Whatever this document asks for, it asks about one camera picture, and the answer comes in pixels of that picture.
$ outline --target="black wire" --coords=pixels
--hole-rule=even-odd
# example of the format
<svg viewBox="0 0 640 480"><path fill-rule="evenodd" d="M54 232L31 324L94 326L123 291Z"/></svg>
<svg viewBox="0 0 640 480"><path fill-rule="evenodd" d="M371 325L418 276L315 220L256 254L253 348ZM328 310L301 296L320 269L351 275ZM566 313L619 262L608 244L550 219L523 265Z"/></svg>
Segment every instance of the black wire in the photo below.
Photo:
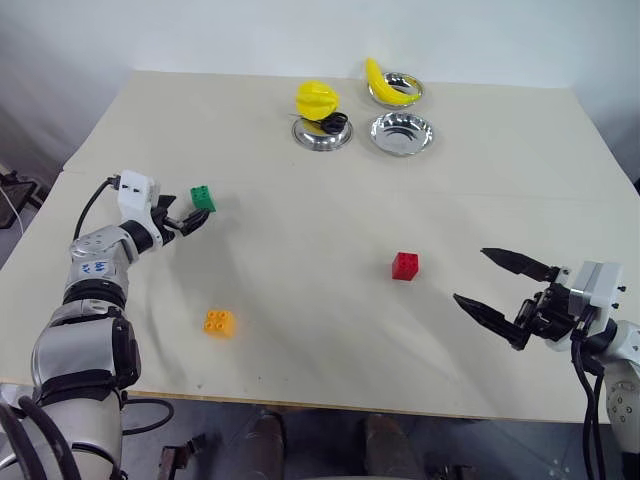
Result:
<svg viewBox="0 0 640 480"><path fill-rule="evenodd" d="M320 120L320 128L329 135L337 135L344 130L344 126L349 121L344 113L333 112Z"/></svg>
<svg viewBox="0 0 640 480"><path fill-rule="evenodd" d="M602 451L602 439L600 438L600 420L598 419L598 407L600 405L600 390L602 389L602 380L604 374L596 377L596 384L593 387L593 395L595 397L595 406L593 409L593 443L596 450L596 461L598 462L598 473L601 480L607 479L607 471L604 465L604 453Z"/></svg>
<svg viewBox="0 0 640 480"><path fill-rule="evenodd" d="M76 460L69 444L51 417L29 397L20 397L18 404L22 411L36 424L53 451L64 480L81 480Z"/></svg>
<svg viewBox="0 0 640 480"><path fill-rule="evenodd" d="M19 418L20 420L22 420L23 418L26 417L26 415L24 414L24 412L22 410L20 410L19 408L14 407L13 405L9 405L9 408L11 409L11 411L13 412L13 414Z"/></svg>
<svg viewBox="0 0 640 480"><path fill-rule="evenodd" d="M78 222L76 223L76 229L73 232L73 239L76 240L80 236L80 230L82 229L82 222L84 222L84 218L89 213L89 209L93 205L93 203L98 199L102 191L107 188L108 185L112 185L114 181L113 177L107 178L104 182L100 184L98 189L91 195L91 198L87 202L87 204L82 209L82 213L80 213L80 217L78 217Z"/></svg>
<svg viewBox="0 0 640 480"><path fill-rule="evenodd" d="M138 433L150 432L151 430L155 430L156 428L160 428L161 426L163 426L165 423L167 423L169 420L171 420L173 418L173 405L171 405L166 400L162 400L160 398L136 398L136 399L133 399L133 400L127 400L124 404L125 405L131 405L131 404L136 404L136 403L137 404L140 404L140 403L151 403L151 404L154 404L154 405L162 405L163 407L165 407L169 411L169 413L167 413L167 416L164 417L159 422L152 423L151 425L147 425L146 427L131 428L129 430L123 430L122 431L122 435L123 436L126 436L126 435L137 435Z"/></svg>
<svg viewBox="0 0 640 480"><path fill-rule="evenodd" d="M589 437L591 436L591 425L593 423L593 406L595 404L595 399L593 390L591 389L591 385L589 384L589 380L587 380L587 376L584 373L580 347L581 343L579 341L574 340L573 342L571 342L571 361L573 362L573 367L576 371L576 375L578 376L578 380L580 381L582 388L587 394L587 410L584 414L584 423L582 424L582 456L584 458L585 469L587 470L587 478L589 480L594 480L593 467L591 465L591 449L589 445Z"/></svg>
<svg viewBox="0 0 640 480"><path fill-rule="evenodd" d="M42 462L24 427L5 402L0 402L0 425L7 434L13 453L26 480L46 480Z"/></svg>

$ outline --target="floor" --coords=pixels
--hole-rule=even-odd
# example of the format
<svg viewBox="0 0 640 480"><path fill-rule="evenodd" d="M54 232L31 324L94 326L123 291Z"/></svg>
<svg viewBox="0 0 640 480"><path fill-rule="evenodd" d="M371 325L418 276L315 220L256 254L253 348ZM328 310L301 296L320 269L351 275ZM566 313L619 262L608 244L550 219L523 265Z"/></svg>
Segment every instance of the floor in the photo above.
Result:
<svg viewBox="0 0 640 480"><path fill-rule="evenodd" d="M164 445L180 445L205 433L208 449L176 479L227 478L231 457L263 411L257 405L173 400L175 417L154 432L125 437L123 467L131 479L155 478ZM161 407L134 405L124 413L127 427L155 421ZM283 413L286 479L358 475L362 470L362 420L366 412L313 409ZM464 464L479 479L583 479L581 425L464 420L393 415L426 466ZM620 478L620 460L610 427L603 441L609 478Z"/></svg>
<svg viewBox="0 0 640 480"><path fill-rule="evenodd" d="M29 204L25 205L20 212L20 218L22 219L22 225L25 230L36 216L36 213L38 213L38 211ZM0 230L0 270L2 270L2 266L18 244L21 236L18 222L13 222L11 228Z"/></svg>

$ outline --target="stainless steel bowl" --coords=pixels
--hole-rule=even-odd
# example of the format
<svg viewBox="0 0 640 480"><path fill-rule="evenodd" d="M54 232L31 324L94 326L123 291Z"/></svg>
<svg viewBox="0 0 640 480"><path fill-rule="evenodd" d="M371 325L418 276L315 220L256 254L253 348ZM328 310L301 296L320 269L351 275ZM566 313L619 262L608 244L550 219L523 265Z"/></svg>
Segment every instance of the stainless steel bowl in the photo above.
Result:
<svg viewBox="0 0 640 480"><path fill-rule="evenodd" d="M433 141L433 129L424 118L408 112L380 115L371 124L371 140L387 153L404 157Z"/></svg>
<svg viewBox="0 0 640 480"><path fill-rule="evenodd" d="M409 95L414 95L417 93L420 95L420 98L422 98L422 95L424 94L424 86L422 85L420 80L412 77L411 75L407 75L406 73L387 72L384 74L384 80L399 92L407 93ZM407 108L408 106L413 105L418 100L420 100L420 98L418 98L418 100L410 103L405 103L403 105L393 105L390 103L385 103L378 97L376 97L376 94L373 92L371 85L367 84L367 88L369 89L369 95L371 95L371 98L373 98L376 103L379 103L380 105L383 105L392 110Z"/></svg>
<svg viewBox="0 0 640 480"><path fill-rule="evenodd" d="M353 134L351 122L347 122L342 132L335 135L325 133L320 127L305 118L297 119L291 129L293 138L307 150L332 152L347 144Z"/></svg>

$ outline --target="yellow lego brick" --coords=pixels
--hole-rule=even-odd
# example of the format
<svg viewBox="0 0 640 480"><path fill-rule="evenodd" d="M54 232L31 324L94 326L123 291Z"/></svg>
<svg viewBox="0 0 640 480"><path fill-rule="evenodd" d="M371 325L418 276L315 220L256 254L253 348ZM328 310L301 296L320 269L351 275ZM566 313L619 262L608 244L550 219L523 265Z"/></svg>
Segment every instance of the yellow lego brick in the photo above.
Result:
<svg viewBox="0 0 640 480"><path fill-rule="evenodd" d="M215 337L231 338L235 333L236 321L229 310L209 310L203 330Z"/></svg>

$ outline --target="toy banana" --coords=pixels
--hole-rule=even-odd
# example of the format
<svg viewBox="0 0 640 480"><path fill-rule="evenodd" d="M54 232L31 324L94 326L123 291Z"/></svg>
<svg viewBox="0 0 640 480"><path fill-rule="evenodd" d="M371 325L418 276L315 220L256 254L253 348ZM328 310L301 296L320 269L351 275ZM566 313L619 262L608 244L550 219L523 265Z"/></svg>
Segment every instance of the toy banana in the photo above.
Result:
<svg viewBox="0 0 640 480"><path fill-rule="evenodd" d="M367 58L365 63L367 72L367 81L371 86L371 90L381 102L390 105L407 105L413 103L420 98L420 94L409 95L400 92L389 85L380 71L380 67L373 58Z"/></svg>

